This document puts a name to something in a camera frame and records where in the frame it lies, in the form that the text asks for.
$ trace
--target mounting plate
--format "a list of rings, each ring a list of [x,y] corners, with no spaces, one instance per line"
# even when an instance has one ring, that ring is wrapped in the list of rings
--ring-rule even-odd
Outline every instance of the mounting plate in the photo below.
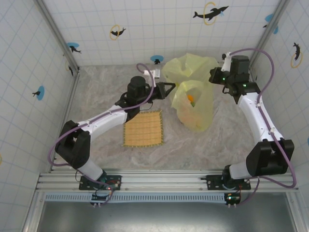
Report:
[[[105,176],[105,183],[112,186],[113,190],[120,190],[121,187],[121,175],[106,175]],[[97,190],[100,188],[100,184],[93,183],[92,181],[88,180],[86,177],[81,176],[81,181],[79,184],[79,190]],[[108,190],[106,186],[102,186],[101,190]]]
[[[208,190],[227,190],[223,188],[222,184],[222,175],[207,175],[206,176],[206,181],[207,181],[207,188]],[[246,181],[240,182],[240,180],[237,180],[237,183],[235,184],[235,189],[233,190],[238,190],[239,186],[241,186],[241,190],[250,190],[251,185],[250,182],[247,183]]]

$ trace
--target orange ring sticker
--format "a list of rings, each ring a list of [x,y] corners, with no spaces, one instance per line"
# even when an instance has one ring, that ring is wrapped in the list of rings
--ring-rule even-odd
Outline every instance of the orange ring sticker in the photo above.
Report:
[[[299,52],[299,53],[301,55],[301,58],[300,58],[299,64],[297,64],[296,66],[294,66],[294,64],[293,64],[293,58],[296,56],[296,54],[292,55],[292,58],[291,58],[291,68],[293,68],[293,69],[296,69],[301,64],[301,62],[303,61],[303,54],[301,52]]]
[[[208,5],[210,5],[210,4],[212,4],[213,6],[216,6],[216,4],[214,4],[212,1],[210,1],[210,2],[206,3],[206,5],[205,5],[205,7],[204,7],[203,19],[204,19],[204,24],[207,25],[207,26],[210,26],[210,25],[214,24],[214,23],[216,22],[216,19],[217,19],[217,16],[216,16],[216,17],[214,18],[214,21],[213,21],[212,23],[207,23],[207,22],[205,21],[205,10],[206,10],[206,7],[207,7]]]
[[[112,38],[112,30],[115,28],[115,27],[118,27],[118,33],[117,33],[117,37],[116,38]],[[119,37],[119,33],[120,33],[120,26],[118,24],[114,25],[110,31],[110,39],[111,40],[116,40],[118,37]]]

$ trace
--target bamboo placemat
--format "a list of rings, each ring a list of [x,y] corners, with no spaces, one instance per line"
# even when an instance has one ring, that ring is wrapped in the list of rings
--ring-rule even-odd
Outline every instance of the bamboo placemat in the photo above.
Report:
[[[141,112],[124,124],[124,145],[148,147],[163,144],[161,110]]]

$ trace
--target metal floor panel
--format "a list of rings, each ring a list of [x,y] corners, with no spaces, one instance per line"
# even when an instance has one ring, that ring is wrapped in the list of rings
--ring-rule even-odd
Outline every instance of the metal floor panel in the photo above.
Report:
[[[40,232],[293,232],[284,193],[257,193],[236,209],[217,203],[46,202]]]

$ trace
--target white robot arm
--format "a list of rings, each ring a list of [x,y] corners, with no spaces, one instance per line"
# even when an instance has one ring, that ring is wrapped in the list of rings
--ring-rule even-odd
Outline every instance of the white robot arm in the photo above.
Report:
[[[174,83],[156,83],[147,102],[152,103],[153,100],[164,99],[175,87]],[[74,169],[93,180],[100,180],[104,171],[90,159],[91,142],[109,129],[124,124],[136,116],[140,112],[140,108],[133,108],[132,106],[146,101],[151,92],[150,89],[143,77],[135,76],[131,78],[127,92],[122,94],[120,100],[109,110],[86,121],[66,122],[60,136],[74,128],[85,126],[60,140],[55,146],[55,151]]]
[[[249,58],[231,57],[227,53],[223,54],[223,59],[225,62],[222,68],[211,70],[209,81],[223,85],[222,92],[233,96],[235,103],[239,105],[248,120],[256,145],[244,162],[227,165],[221,176],[212,176],[207,180],[214,181],[214,186],[222,183],[227,188],[234,188],[243,183],[244,178],[285,173],[288,164],[275,143],[278,142],[282,146],[289,160],[292,157],[294,144],[291,140],[284,140],[274,126],[264,107],[262,97],[259,103],[257,102],[260,89],[255,82],[249,82]],[[263,111],[270,130],[260,110]],[[274,133],[276,142],[269,131]]]

